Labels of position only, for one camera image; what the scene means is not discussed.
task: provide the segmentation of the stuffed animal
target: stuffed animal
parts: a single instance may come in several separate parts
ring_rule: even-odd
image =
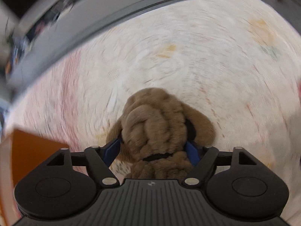
[[[182,181],[193,168],[183,151],[186,141],[211,145],[215,131],[202,113],[163,89],[147,88],[128,98],[107,141],[118,136],[117,159],[132,163],[126,178]]]

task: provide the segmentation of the brown fur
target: brown fur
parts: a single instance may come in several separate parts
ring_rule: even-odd
[[[187,128],[185,119],[196,129],[195,142],[210,145],[215,131],[209,119],[159,88],[138,91],[128,98],[123,114],[107,136],[107,141],[121,132],[124,143],[117,159],[134,163],[128,178],[182,180],[192,169],[183,152]],[[165,159],[146,162],[153,154],[172,153]]]

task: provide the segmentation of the gray floor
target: gray floor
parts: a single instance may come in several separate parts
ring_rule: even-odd
[[[21,93],[67,52],[95,34],[141,13],[180,0],[111,1],[112,3],[110,0],[86,0],[43,33],[32,51],[20,61],[8,79],[8,84]],[[301,0],[262,1],[273,7],[301,34]]]

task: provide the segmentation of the plush dog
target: plush dog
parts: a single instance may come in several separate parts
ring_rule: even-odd
[[[186,141],[211,145],[215,131],[202,113],[163,89],[148,88],[128,98],[107,141],[118,136],[117,159],[132,163],[126,178],[181,181],[193,168],[183,151]]]

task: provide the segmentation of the circular cap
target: circular cap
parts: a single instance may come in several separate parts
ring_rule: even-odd
[[[255,177],[240,177],[233,181],[232,187],[237,193],[249,197],[260,196],[268,189],[263,181]]]
[[[106,177],[102,180],[102,183],[105,185],[113,185],[117,183],[117,180],[113,177]]]
[[[197,185],[200,181],[195,177],[189,177],[186,178],[184,182],[188,185]]]
[[[63,178],[47,178],[40,181],[36,186],[39,195],[48,198],[55,198],[66,194],[71,184]]]

